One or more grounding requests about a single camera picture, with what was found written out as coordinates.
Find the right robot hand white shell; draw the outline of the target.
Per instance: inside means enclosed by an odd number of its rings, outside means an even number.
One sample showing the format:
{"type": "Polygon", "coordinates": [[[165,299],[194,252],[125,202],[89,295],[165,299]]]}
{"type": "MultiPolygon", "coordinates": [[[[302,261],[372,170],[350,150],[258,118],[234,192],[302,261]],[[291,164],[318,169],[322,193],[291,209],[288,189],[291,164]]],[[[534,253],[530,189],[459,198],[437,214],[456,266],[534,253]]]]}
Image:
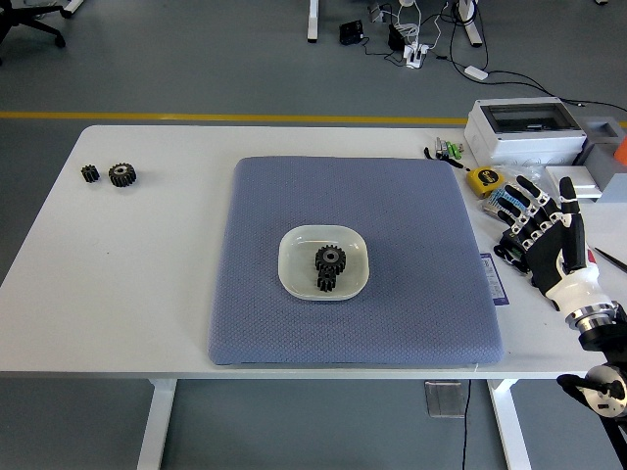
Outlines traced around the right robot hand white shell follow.
{"type": "Polygon", "coordinates": [[[499,199],[498,217],[522,245],[532,284],[566,316],[613,308],[599,283],[571,179],[560,180],[556,200],[522,175],[515,181],[505,186],[507,197],[499,199]]]}

